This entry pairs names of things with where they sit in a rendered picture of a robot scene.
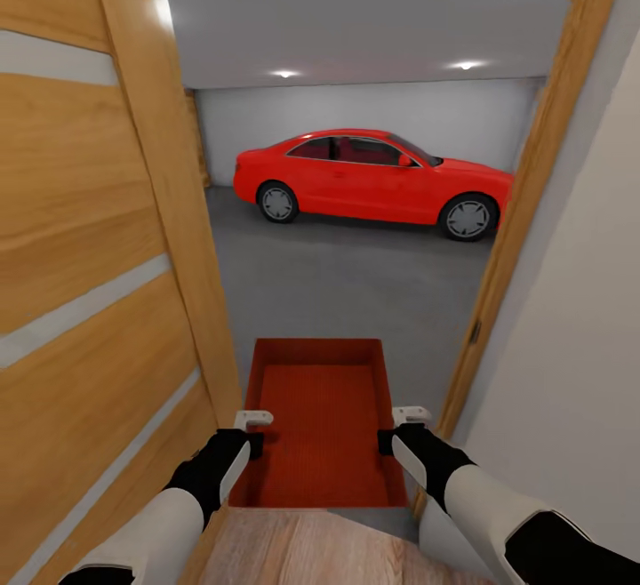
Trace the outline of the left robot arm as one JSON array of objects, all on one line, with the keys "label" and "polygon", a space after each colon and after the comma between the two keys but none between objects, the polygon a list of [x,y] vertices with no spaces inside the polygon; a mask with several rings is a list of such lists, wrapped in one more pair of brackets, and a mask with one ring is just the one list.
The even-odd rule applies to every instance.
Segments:
[{"label": "left robot arm", "polygon": [[218,428],[204,449],[121,529],[68,570],[55,585],[177,585],[200,536],[248,460],[262,457],[268,411],[238,410],[233,428]]}]

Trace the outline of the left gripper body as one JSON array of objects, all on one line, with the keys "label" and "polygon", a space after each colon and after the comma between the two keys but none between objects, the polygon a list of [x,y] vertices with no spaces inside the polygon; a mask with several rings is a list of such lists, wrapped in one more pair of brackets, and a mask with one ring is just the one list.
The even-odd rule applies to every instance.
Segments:
[{"label": "left gripper body", "polygon": [[257,460],[262,457],[264,433],[247,433],[241,430],[244,438],[250,441],[250,460]]}]

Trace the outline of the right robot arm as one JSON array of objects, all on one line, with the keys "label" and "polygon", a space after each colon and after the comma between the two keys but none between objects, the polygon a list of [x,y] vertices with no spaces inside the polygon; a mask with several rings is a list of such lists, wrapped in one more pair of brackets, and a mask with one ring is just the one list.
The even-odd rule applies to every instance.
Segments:
[{"label": "right robot arm", "polygon": [[392,405],[391,414],[393,429],[377,432],[380,454],[395,456],[436,499],[499,585],[640,585],[640,563],[431,435],[427,409]]}]

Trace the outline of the storage box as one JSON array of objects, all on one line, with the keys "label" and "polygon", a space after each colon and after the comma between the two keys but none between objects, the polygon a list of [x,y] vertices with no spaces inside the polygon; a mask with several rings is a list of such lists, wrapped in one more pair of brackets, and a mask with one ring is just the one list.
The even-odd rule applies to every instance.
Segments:
[{"label": "storage box", "polygon": [[395,456],[377,432],[393,429],[379,339],[255,341],[245,410],[268,411],[262,457],[248,460],[229,507],[400,508],[408,500]]}]

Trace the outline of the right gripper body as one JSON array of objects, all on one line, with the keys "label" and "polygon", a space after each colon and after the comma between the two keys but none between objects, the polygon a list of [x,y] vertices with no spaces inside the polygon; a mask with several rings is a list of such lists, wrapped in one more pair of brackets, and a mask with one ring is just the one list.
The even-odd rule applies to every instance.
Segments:
[{"label": "right gripper body", "polygon": [[383,455],[392,455],[393,453],[393,435],[398,433],[399,428],[397,429],[380,429],[378,434],[378,442],[379,442],[379,452]]}]

